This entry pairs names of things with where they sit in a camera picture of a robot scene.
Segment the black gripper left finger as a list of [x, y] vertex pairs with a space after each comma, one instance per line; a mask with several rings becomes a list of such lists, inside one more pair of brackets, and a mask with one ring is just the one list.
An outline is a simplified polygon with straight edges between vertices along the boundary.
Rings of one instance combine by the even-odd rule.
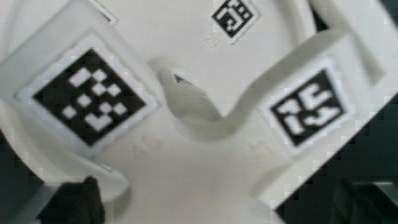
[[93, 176], [82, 182], [61, 185], [38, 220], [41, 224], [105, 224], [100, 185]]

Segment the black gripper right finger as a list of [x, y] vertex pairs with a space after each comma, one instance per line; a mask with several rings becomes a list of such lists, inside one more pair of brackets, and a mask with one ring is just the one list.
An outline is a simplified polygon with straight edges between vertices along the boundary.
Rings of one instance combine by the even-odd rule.
[[398, 184], [343, 179], [335, 191], [331, 224], [398, 224]]

